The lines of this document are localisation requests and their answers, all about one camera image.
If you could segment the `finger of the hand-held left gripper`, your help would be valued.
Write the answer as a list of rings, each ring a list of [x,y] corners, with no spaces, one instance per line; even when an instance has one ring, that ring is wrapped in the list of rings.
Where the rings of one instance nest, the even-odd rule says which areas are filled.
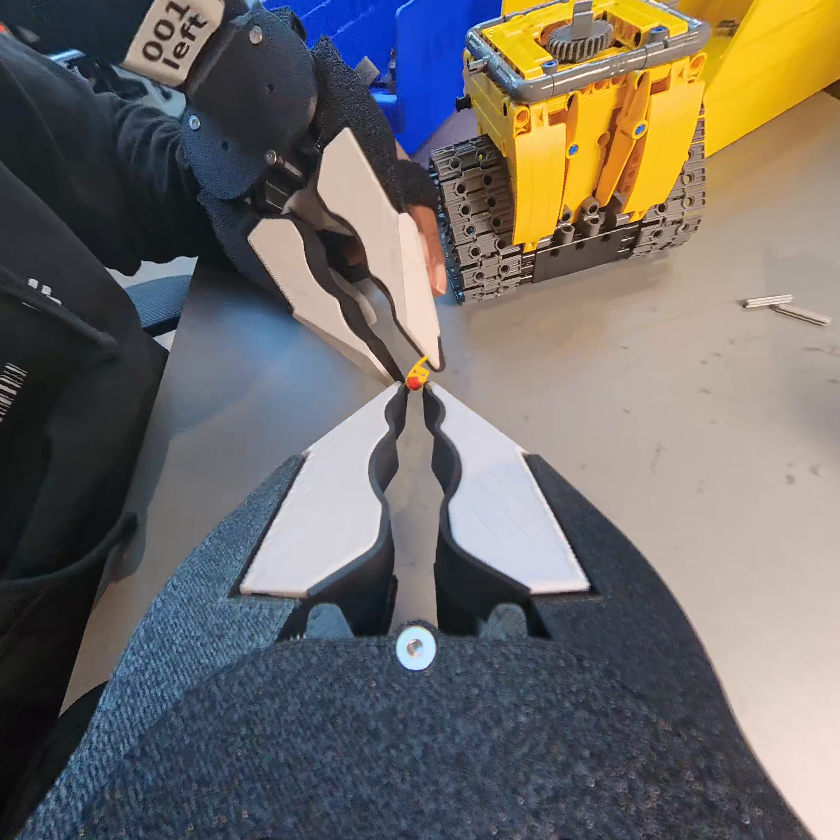
[[[385,383],[403,373],[371,325],[372,306],[329,265],[326,248],[307,223],[295,217],[260,220],[249,244],[291,306],[296,320],[363,371]]]
[[[421,235],[410,214],[395,208],[349,128],[323,150],[319,197],[328,215],[360,241],[372,278],[392,303],[397,327],[432,370],[443,370]]]

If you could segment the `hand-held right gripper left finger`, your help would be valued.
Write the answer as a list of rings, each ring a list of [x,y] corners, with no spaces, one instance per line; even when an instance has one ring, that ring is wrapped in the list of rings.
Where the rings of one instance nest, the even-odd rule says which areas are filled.
[[[303,600],[352,567],[393,563],[385,491],[398,469],[407,388],[394,384],[304,453],[240,583],[244,595]]]

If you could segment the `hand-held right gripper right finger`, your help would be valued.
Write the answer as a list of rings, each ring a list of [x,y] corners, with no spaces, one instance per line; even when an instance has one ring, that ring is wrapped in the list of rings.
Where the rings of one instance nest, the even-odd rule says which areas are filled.
[[[455,559],[525,596],[589,592],[529,453],[439,384],[424,387],[423,408],[444,492],[440,536]]]

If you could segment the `yellow tracked brick vehicle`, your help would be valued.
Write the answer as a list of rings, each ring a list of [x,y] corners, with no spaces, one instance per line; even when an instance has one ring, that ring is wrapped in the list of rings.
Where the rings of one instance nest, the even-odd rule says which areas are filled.
[[[686,243],[709,24],[676,2],[507,4],[465,38],[478,135],[431,154],[457,303]]]

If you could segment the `grey desk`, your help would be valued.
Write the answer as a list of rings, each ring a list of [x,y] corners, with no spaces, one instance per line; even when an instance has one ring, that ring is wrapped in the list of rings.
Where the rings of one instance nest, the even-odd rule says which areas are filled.
[[[707,164],[686,245],[438,303],[442,385],[548,460],[647,557],[752,747],[838,838],[838,100]],[[739,301],[791,294],[817,327]],[[242,280],[195,270],[65,705],[106,680],[177,564],[377,383]]]

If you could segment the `person's left hand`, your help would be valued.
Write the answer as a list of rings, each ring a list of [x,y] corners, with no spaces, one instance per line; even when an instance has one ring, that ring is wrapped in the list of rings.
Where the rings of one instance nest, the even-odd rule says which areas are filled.
[[[427,276],[433,296],[440,298],[447,291],[448,277],[439,236],[437,213],[423,205],[410,205],[408,212],[421,236]]]

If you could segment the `blue plastic bin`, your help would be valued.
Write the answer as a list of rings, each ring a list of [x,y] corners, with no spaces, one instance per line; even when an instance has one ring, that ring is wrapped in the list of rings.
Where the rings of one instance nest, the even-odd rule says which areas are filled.
[[[400,144],[415,153],[462,96],[468,30],[496,18],[501,1],[274,1],[300,18],[310,46],[331,38],[342,58],[364,57],[380,71],[373,85]]]

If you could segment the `yellow plastic bin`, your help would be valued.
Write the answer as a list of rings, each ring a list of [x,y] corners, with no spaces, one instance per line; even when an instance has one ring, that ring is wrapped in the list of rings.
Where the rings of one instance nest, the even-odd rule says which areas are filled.
[[[700,78],[712,156],[839,78],[838,1],[680,1],[710,27]]]

